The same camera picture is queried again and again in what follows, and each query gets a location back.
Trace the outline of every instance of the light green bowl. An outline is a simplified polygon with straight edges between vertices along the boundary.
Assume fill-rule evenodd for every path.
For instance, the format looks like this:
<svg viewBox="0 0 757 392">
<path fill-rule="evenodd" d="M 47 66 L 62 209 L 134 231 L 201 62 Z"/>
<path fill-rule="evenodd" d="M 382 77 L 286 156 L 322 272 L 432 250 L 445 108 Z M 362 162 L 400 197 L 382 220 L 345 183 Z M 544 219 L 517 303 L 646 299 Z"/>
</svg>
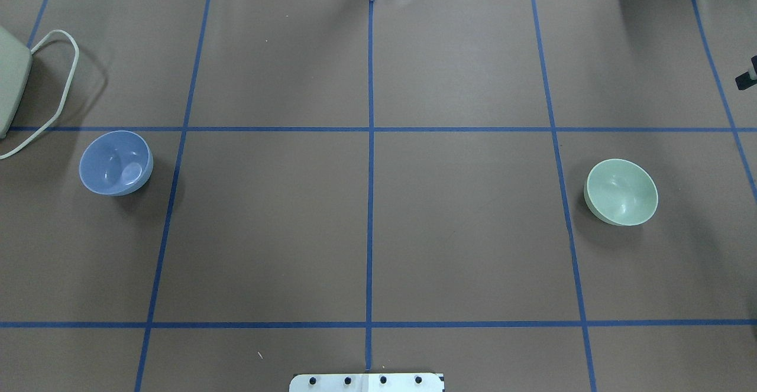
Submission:
<svg viewBox="0 0 757 392">
<path fill-rule="evenodd" d="M 641 225 L 657 210 L 657 187 L 644 169 L 621 158 L 594 166 L 584 184 L 591 212 L 617 226 Z"/>
</svg>

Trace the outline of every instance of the vertical blue line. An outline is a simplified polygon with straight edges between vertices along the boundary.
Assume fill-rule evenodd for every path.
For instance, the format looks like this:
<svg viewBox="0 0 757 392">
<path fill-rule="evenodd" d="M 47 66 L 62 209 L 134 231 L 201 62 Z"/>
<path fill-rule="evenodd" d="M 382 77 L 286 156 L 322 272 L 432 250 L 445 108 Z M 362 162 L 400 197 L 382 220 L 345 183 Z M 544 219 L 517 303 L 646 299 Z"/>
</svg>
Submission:
<svg viewBox="0 0 757 392">
<path fill-rule="evenodd" d="M 725 92 L 723 91 L 723 84 L 720 80 L 720 75 L 717 74 L 717 68 L 714 66 L 712 60 L 712 53 L 709 50 L 709 44 L 707 42 L 707 36 L 705 35 L 705 28 L 702 26 L 702 18 L 700 17 L 700 8 L 697 6 L 697 0 L 691 0 L 691 6 L 694 8 L 694 16 L 697 17 L 697 26 L 700 29 L 700 37 L 702 37 L 702 45 L 705 47 L 705 54 L 712 70 L 712 77 L 717 85 L 717 92 L 720 94 L 720 101 L 723 103 L 725 109 L 725 115 L 728 117 L 728 123 L 730 124 L 730 130 L 733 133 L 733 139 L 736 141 L 736 148 L 739 150 L 739 156 L 741 157 L 741 163 L 744 165 L 744 171 L 746 172 L 746 179 L 749 181 L 749 187 L 752 188 L 752 196 L 757 202 L 757 186 L 755 186 L 754 176 L 752 176 L 752 169 L 749 168 L 749 161 L 746 159 L 744 153 L 744 147 L 741 145 L 741 138 L 739 137 L 739 131 L 736 130 L 736 122 L 733 120 L 733 114 L 730 112 L 730 106 L 728 106 L 728 100 L 725 98 Z"/>
<path fill-rule="evenodd" d="M 160 276 L 163 273 L 163 259 L 166 254 L 166 245 L 168 243 L 168 231 L 171 226 L 171 216 L 173 215 L 173 203 L 176 200 L 176 187 L 179 184 L 179 172 L 182 168 L 182 157 L 184 155 L 184 144 L 186 143 L 187 126 L 189 125 L 189 115 L 192 113 L 192 98 L 195 93 L 195 82 L 197 81 L 197 71 L 200 68 L 200 55 L 202 54 L 202 44 L 205 40 L 205 26 L 208 24 L 208 12 L 211 9 L 211 0 L 205 0 L 205 12 L 202 14 L 202 25 L 200 26 L 200 37 L 197 42 L 197 52 L 195 53 L 195 65 L 192 68 L 192 80 L 189 84 L 189 95 L 187 95 L 187 107 L 184 112 L 184 127 L 182 136 L 179 139 L 179 150 L 176 153 L 176 165 L 173 169 L 173 181 L 171 182 L 171 193 L 168 197 L 168 208 L 166 210 L 166 220 L 163 225 L 163 238 L 160 241 L 160 252 L 157 254 L 157 266 L 155 268 L 155 277 L 152 283 L 152 294 L 150 296 L 150 306 L 147 314 L 147 327 L 144 328 L 143 348 L 140 353 L 140 364 L 137 367 L 137 377 L 134 385 L 134 391 L 140 392 L 141 380 L 144 375 L 144 363 L 147 360 L 147 351 L 150 344 L 150 333 L 152 330 L 153 317 L 155 315 L 155 303 L 157 302 L 157 292 L 160 287 Z"/>
<path fill-rule="evenodd" d="M 552 147 L 555 152 L 557 163 L 557 177 L 560 182 L 560 195 L 562 196 L 562 213 L 565 215 L 565 227 L 568 229 L 568 241 L 570 242 L 571 262 L 573 263 L 573 281 L 575 282 L 575 294 L 578 299 L 578 314 L 581 316 L 581 331 L 584 335 L 584 353 L 589 373 L 589 386 L 592 392 L 597 392 L 597 379 L 594 376 L 594 358 L 591 354 L 589 341 L 589 327 L 586 322 L 586 309 L 584 308 L 584 292 L 581 289 L 581 274 L 578 270 L 578 255 L 575 251 L 573 237 L 573 224 L 570 219 L 570 207 L 568 207 L 568 195 L 565 191 L 565 177 L 562 173 L 562 158 L 560 157 L 559 141 L 557 140 L 557 126 L 555 125 L 554 110 L 552 110 L 552 93 L 549 91 L 549 79 L 546 75 L 546 61 L 544 60 L 544 45 L 541 41 L 541 26 L 539 25 L 539 13 L 536 0 L 530 0 L 533 10 L 533 26 L 536 28 L 536 42 L 539 47 L 539 61 L 541 63 L 541 79 L 544 82 L 544 96 L 546 96 L 546 111 L 549 115 L 549 127 L 552 129 Z"/>
<path fill-rule="evenodd" d="M 368 1 L 368 225 L 365 259 L 365 370 L 373 364 L 373 166 L 375 125 L 373 122 L 373 0 Z"/>
<path fill-rule="evenodd" d="M 27 47 L 31 48 L 32 43 L 34 43 L 34 37 L 37 36 L 37 30 L 40 28 L 40 23 L 43 22 L 43 15 L 45 14 L 45 8 L 47 7 L 47 2 L 49 0 L 43 0 L 43 4 L 40 6 L 40 12 L 37 13 L 37 18 L 34 21 L 34 27 L 32 28 L 32 34 L 29 35 L 29 41 L 27 42 Z"/>
</svg>

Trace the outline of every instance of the horizontal blue line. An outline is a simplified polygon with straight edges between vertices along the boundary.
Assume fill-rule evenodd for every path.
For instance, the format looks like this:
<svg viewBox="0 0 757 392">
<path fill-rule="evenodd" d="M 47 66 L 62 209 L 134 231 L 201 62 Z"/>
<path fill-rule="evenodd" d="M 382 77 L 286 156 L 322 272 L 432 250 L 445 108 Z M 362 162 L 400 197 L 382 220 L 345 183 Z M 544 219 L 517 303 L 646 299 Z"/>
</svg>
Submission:
<svg viewBox="0 0 757 392">
<path fill-rule="evenodd" d="M 547 328 L 582 327 L 581 321 L 376 321 L 372 328 Z M 586 321 L 589 327 L 757 325 L 757 319 L 610 319 Z M 365 328 L 367 322 L 0 322 L 0 328 Z"/>
<path fill-rule="evenodd" d="M 589 327 L 644 327 L 684 325 L 757 325 L 757 319 L 635 319 L 587 321 Z"/>
<path fill-rule="evenodd" d="M 11 131 L 35 131 L 38 126 L 12 126 Z M 503 126 L 503 127 L 320 127 L 320 126 L 52 126 L 48 131 L 154 131 L 154 132 L 550 132 L 549 127 Z M 728 132 L 732 128 L 574 128 L 557 127 L 559 132 L 673 132 L 701 133 Z M 738 132 L 757 132 L 757 128 L 736 128 Z"/>
</svg>

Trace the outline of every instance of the bowl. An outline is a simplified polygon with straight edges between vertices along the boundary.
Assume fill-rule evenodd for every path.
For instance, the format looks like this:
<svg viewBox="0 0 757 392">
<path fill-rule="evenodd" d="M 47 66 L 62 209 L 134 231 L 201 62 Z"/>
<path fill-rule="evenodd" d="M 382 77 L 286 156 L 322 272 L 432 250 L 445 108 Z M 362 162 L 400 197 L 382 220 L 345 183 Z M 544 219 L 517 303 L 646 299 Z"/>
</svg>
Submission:
<svg viewBox="0 0 757 392">
<path fill-rule="evenodd" d="M 605 160 L 591 169 L 584 184 L 584 199 L 596 217 L 617 226 L 648 221 L 657 211 L 659 200 L 649 173 L 621 158 Z"/>
<path fill-rule="evenodd" d="M 112 131 L 92 141 L 79 162 L 79 177 L 90 192 L 121 196 L 135 192 L 152 173 L 152 152 L 132 131 Z"/>
</svg>

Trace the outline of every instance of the bowl rim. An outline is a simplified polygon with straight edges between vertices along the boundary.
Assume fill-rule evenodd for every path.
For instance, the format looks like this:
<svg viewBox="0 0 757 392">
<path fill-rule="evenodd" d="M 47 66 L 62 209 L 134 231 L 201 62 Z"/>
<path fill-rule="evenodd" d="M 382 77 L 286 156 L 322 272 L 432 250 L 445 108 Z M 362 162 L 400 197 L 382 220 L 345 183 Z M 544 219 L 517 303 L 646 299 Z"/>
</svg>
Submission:
<svg viewBox="0 0 757 392">
<path fill-rule="evenodd" d="M 644 174 L 644 176 L 646 177 L 646 179 L 652 184 L 652 189 L 654 189 L 654 192 L 655 192 L 655 206 L 654 206 L 654 208 L 652 208 L 652 210 L 649 213 L 649 215 L 647 217 L 645 217 L 644 220 L 641 220 L 641 222 L 637 222 L 637 223 L 618 222 L 617 219 L 613 219 L 613 217 L 606 215 L 605 213 L 602 212 L 602 210 L 600 210 L 599 207 L 597 207 L 596 204 L 594 204 L 594 198 L 592 198 L 592 196 L 591 196 L 591 188 L 589 186 L 589 181 L 591 179 L 592 174 L 594 174 L 594 171 L 597 170 L 598 167 L 602 166 L 605 163 L 610 163 L 610 162 L 622 162 L 622 163 L 628 163 L 628 164 L 630 164 L 631 166 L 633 166 L 636 169 L 638 169 L 639 171 L 641 171 Z M 652 216 L 654 216 L 655 212 L 657 212 L 657 206 L 659 206 L 659 193 L 657 192 L 657 184 L 655 184 L 655 181 L 654 181 L 654 179 L 652 179 L 652 176 L 646 170 L 644 170 L 643 167 L 639 166 L 638 164 L 636 164 L 636 163 L 634 163 L 634 162 L 632 162 L 630 160 L 625 160 L 625 158 L 608 158 L 607 160 L 602 160 L 601 162 L 599 162 L 596 165 L 594 165 L 594 167 L 591 168 L 591 170 L 589 171 L 589 174 L 586 177 L 586 193 L 587 193 L 587 196 L 589 197 L 589 200 L 592 201 L 592 206 L 594 206 L 595 210 L 599 214 L 603 215 L 603 217 L 605 219 L 611 220 L 612 222 L 614 222 L 614 223 L 616 223 L 618 225 L 622 225 L 622 226 L 636 226 L 636 225 L 643 224 L 644 222 L 652 219 Z"/>
<path fill-rule="evenodd" d="M 92 145 L 94 145 L 97 141 L 100 141 L 100 139 L 105 138 L 105 136 L 108 136 L 109 134 L 122 134 L 122 133 L 132 134 L 132 135 L 134 135 L 134 136 L 136 136 L 137 138 L 140 139 L 141 143 L 144 144 L 144 148 L 147 149 L 148 164 L 149 164 L 149 162 L 150 162 L 150 155 L 151 155 L 152 151 L 150 150 L 150 146 L 147 144 L 146 141 L 144 141 L 144 138 L 142 136 L 140 136 L 140 134 L 135 133 L 133 131 L 127 131 L 127 130 L 109 131 L 108 133 L 104 133 L 104 134 L 98 136 L 97 138 L 95 138 L 92 142 L 90 142 L 89 145 L 87 145 L 87 147 L 84 149 L 84 152 L 82 152 L 81 158 L 79 158 L 79 181 L 81 181 L 82 185 L 84 185 L 84 187 L 86 189 L 90 190 L 90 192 L 96 193 L 97 195 L 114 196 L 114 195 L 118 195 L 118 193 L 124 192 L 124 190 L 127 190 L 129 188 L 129 187 L 123 187 L 123 188 L 121 188 L 119 190 L 116 190 L 116 192 L 108 192 L 108 193 L 98 192 L 97 190 L 93 190 L 91 187 L 89 187 L 89 185 L 87 184 L 87 182 L 84 180 L 84 176 L 82 175 L 82 162 L 84 161 L 84 156 L 89 151 L 89 148 L 91 148 Z"/>
</svg>

